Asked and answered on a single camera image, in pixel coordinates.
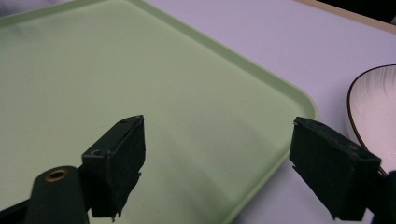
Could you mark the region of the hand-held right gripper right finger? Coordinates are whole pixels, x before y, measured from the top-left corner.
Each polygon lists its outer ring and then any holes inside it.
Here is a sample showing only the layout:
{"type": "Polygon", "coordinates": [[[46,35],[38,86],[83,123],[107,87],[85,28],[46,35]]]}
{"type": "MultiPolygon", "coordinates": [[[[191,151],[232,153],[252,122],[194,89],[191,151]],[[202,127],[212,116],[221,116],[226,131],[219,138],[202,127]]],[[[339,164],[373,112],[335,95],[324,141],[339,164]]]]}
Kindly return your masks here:
{"type": "Polygon", "coordinates": [[[381,160],[327,125],[298,117],[290,161],[332,217],[359,221],[381,160]]]}

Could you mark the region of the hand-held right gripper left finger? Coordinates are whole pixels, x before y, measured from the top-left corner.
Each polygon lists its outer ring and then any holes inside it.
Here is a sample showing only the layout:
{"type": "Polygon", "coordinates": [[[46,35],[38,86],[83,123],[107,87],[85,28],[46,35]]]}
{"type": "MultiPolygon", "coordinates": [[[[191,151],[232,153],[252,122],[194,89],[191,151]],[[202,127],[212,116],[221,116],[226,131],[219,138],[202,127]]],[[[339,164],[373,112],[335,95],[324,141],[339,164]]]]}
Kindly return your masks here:
{"type": "Polygon", "coordinates": [[[85,204],[93,217],[120,217],[146,159],[144,116],[115,123],[81,156],[85,204]]]}

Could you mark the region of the white bowl with dark rim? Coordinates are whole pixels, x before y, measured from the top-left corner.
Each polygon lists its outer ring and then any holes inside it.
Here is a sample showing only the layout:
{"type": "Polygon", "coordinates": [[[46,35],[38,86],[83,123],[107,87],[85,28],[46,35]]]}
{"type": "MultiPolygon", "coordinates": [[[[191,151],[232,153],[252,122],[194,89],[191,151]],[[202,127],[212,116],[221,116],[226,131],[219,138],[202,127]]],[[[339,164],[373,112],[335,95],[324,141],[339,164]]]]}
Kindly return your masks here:
{"type": "Polygon", "coordinates": [[[396,64],[360,74],[346,100],[349,138],[381,159],[380,172],[396,171],[396,64]]]}

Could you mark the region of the light green plastic tray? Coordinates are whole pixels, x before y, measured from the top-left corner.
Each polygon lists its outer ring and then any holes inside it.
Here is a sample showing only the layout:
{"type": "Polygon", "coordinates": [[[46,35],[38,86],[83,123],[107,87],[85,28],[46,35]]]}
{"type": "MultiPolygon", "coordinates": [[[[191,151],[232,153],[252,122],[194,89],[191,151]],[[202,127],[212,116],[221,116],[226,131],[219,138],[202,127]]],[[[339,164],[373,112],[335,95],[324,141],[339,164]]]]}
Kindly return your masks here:
{"type": "Polygon", "coordinates": [[[141,178],[119,218],[94,224],[230,224],[288,157],[293,121],[317,114],[303,91],[142,0],[0,18],[0,210],[141,115],[141,178]]]}

